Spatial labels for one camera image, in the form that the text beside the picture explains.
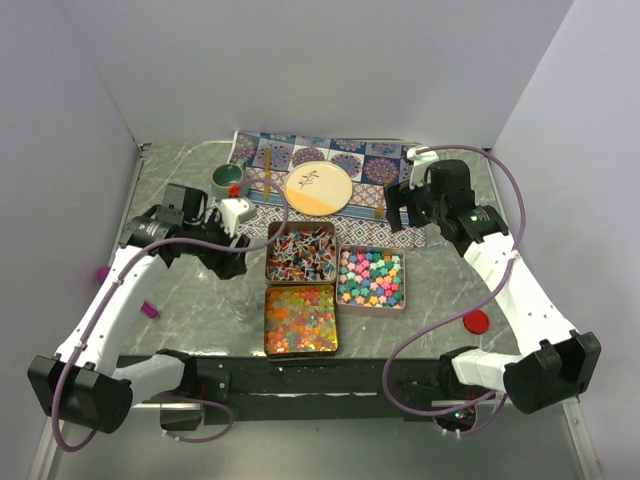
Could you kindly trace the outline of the tin of lollipops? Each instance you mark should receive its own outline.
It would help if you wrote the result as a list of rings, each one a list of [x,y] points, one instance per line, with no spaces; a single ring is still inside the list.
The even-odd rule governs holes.
[[[269,284],[331,284],[337,279],[337,237],[330,222],[294,221],[267,246]]]

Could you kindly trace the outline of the tin of pastel star candies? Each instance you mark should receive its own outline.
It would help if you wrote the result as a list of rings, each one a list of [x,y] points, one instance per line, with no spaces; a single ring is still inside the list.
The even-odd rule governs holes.
[[[404,251],[342,245],[335,293],[338,310],[343,313],[399,316],[407,304]]]

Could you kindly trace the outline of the gold tin of gummy stars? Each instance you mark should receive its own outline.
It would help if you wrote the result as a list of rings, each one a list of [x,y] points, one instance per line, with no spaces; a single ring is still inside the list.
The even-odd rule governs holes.
[[[331,357],[339,347],[332,285],[272,285],[266,289],[264,353],[269,359]]]

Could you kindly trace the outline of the purple plastic scoop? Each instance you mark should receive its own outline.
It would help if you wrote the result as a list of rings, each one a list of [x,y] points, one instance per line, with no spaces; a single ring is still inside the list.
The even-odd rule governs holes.
[[[103,284],[106,281],[110,271],[111,271],[111,268],[109,266],[103,266],[99,268],[96,272],[97,281],[100,284]],[[152,320],[157,320],[160,318],[160,312],[151,303],[147,301],[143,302],[141,306],[141,312]]]

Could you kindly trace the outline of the clear glass jar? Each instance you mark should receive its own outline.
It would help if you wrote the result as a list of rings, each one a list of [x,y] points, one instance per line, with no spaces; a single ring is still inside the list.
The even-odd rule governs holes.
[[[224,299],[233,317],[239,322],[253,322],[257,318],[258,306],[249,283],[239,279],[230,280],[224,290]]]

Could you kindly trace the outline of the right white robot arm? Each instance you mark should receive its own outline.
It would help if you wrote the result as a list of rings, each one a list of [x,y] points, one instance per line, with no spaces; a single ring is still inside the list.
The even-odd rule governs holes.
[[[525,414],[584,393],[602,351],[599,340],[592,332],[579,332],[554,306],[497,210],[476,203],[466,163],[439,160],[419,167],[418,173],[420,182],[384,190],[392,231],[402,227],[402,208],[412,227],[437,225],[490,290],[519,349],[516,355],[477,347],[443,354],[440,391],[453,399],[472,386],[502,392]]]

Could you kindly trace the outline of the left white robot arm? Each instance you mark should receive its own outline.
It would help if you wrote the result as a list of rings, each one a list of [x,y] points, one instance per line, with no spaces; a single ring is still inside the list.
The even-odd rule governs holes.
[[[82,320],[50,357],[37,356],[27,376],[44,411],[94,432],[112,433],[131,408],[167,393],[179,402],[201,391],[196,359],[160,350],[120,368],[121,345],[156,280],[183,255],[222,280],[246,272],[249,239],[241,224],[256,214],[245,197],[206,206],[207,194],[171,184],[161,203],[130,219],[113,263]]]

